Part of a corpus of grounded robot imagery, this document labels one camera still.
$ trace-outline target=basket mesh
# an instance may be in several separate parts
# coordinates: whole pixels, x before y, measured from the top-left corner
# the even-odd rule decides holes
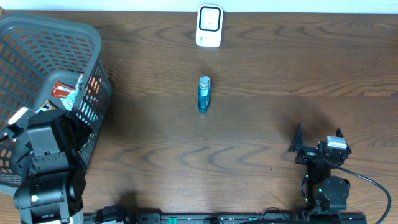
[[[19,108],[33,107],[52,72],[84,73],[85,83],[79,92],[83,97],[76,99],[72,111],[93,128],[90,141],[81,150],[88,164],[111,98],[111,86],[99,58],[101,42],[95,41],[92,30],[84,29],[86,25],[19,17],[21,22],[0,22],[0,128]],[[9,167],[14,146],[10,141],[0,144],[0,183],[7,185],[20,184]]]

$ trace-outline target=wire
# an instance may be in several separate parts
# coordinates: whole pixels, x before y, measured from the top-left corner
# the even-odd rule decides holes
[[[310,221],[310,216],[312,215],[312,214],[314,214],[315,212],[319,212],[319,207],[314,207],[313,209],[311,209],[309,212],[308,212],[308,215],[306,215],[305,217],[304,217],[304,219],[306,220],[306,221]]]
[[[351,174],[351,175],[354,175],[354,176],[356,176],[356,177],[359,177],[359,178],[361,178],[361,179],[363,179],[363,180],[366,180],[366,181],[368,181],[369,183],[374,184],[376,187],[379,187],[379,188],[387,195],[388,203],[387,203],[386,211],[384,211],[383,215],[382,215],[381,218],[376,222],[376,224],[380,224],[381,222],[383,222],[383,220],[387,217],[387,215],[388,215],[388,213],[390,212],[390,209],[391,209],[391,196],[390,196],[390,193],[388,192],[388,190],[385,189],[381,184],[377,183],[377,182],[374,181],[374,180],[371,180],[371,179],[369,179],[369,178],[367,178],[367,177],[365,177],[365,176],[362,176],[361,174],[357,174],[357,173],[355,173],[355,172],[353,172],[353,171],[350,171],[350,170],[348,170],[348,169],[344,169],[344,168],[342,168],[342,167],[339,167],[339,166],[337,166],[337,165],[331,163],[329,160],[327,160],[327,159],[325,158],[325,155],[324,155],[324,152],[323,152],[322,149],[320,150],[320,156],[321,156],[321,158],[322,158],[329,166],[334,167],[334,168],[336,168],[336,169],[339,169],[339,170],[341,170],[341,171],[344,171],[344,172],[346,172],[347,174]]]
[[[284,218],[285,218],[286,220],[288,220],[288,218],[286,217],[286,215],[285,215],[279,208],[277,208],[277,207],[269,207],[269,208],[267,208],[265,211],[263,211],[263,213],[261,214],[261,219],[262,219],[262,220],[265,218],[264,215],[265,215],[269,210],[271,210],[271,209],[278,210],[278,211],[284,216]]]
[[[9,139],[8,135],[3,136],[3,137],[0,139],[0,142],[4,142],[4,141],[7,140],[7,139]]]
[[[210,222],[210,224],[215,224],[215,223],[217,223],[217,222],[220,222],[221,224],[224,224],[224,221],[222,220],[222,219],[216,219],[216,220],[213,220],[213,221],[211,221]]]
[[[303,197],[305,197],[305,192],[304,192],[304,185],[307,182],[308,179],[308,175],[304,176],[303,182],[301,183],[301,194],[303,195]]]

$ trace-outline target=snack package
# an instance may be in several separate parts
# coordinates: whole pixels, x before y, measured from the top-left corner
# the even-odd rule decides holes
[[[88,83],[92,87],[93,91],[97,94],[98,94],[98,91],[100,90],[101,82],[102,82],[102,79],[97,81],[94,77],[91,77],[90,80],[88,81]]]
[[[53,103],[51,103],[50,100],[46,100],[42,104],[42,106],[40,106],[40,108],[37,109],[35,112],[38,113],[40,111],[48,111],[48,110],[52,110],[52,109],[57,109],[57,107]]]
[[[55,86],[51,92],[51,96],[58,97],[58,98],[65,98],[67,97],[73,90],[72,87],[62,84],[60,81],[55,83]]]
[[[83,74],[80,74],[79,79],[76,83],[75,89],[73,91],[71,91],[69,93],[69,95],[67,95],[66,97],[61,98],[61,102],[66,110],[69,110],[69,111],[72,110],[73,104],[76,101],[77,94],[79,93],[79,86],[82,82],[83,82]]]
[[[61,102],[66,110],[71,111],[73,108],[73,104],[76,101],[77,94],[79,93],[78,90],[73,90],[67,97],[61,98]]]

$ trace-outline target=red package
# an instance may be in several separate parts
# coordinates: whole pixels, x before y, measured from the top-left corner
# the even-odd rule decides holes
[[[52,92],[51,92],[51,96],[58,97],[58,98],[65,98],[73,90],[75,90],[75,89],[62,84],[60,81],[57,81],[55,83],[55,86],[54,86]]]

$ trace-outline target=blue bottle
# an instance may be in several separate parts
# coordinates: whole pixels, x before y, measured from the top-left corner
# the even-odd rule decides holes
[[[198,85],[199,112],[206,113],[210,106],[211,83],[208,76],[202,76]]]

